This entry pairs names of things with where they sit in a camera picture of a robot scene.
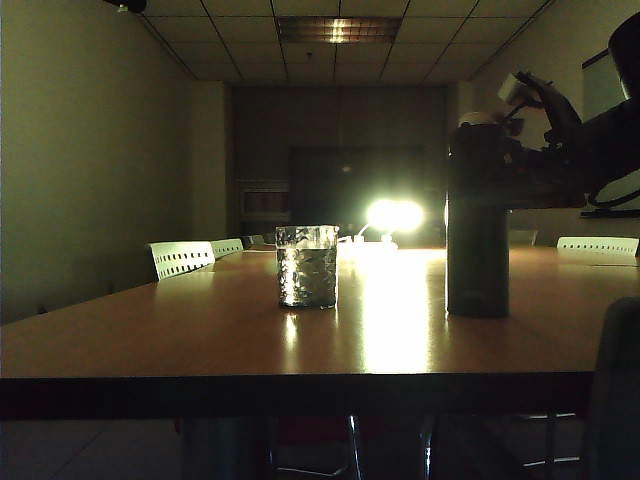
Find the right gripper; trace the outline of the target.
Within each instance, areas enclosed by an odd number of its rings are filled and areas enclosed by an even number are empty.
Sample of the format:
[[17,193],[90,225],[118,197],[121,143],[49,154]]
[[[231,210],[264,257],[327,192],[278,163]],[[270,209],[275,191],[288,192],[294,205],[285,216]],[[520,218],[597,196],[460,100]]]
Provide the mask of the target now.
[[[523,208],[581,207],[597,192],[599,180],[587,143],[585,123],[551,81],[507,79],[504,132],[453,132],[449,138],[448,201],[509,204],[504,156],[510,172],[523,185],[515,203]],[[543,145],[532,148],[520,136],[523,110],[545,114],[549,123]]]

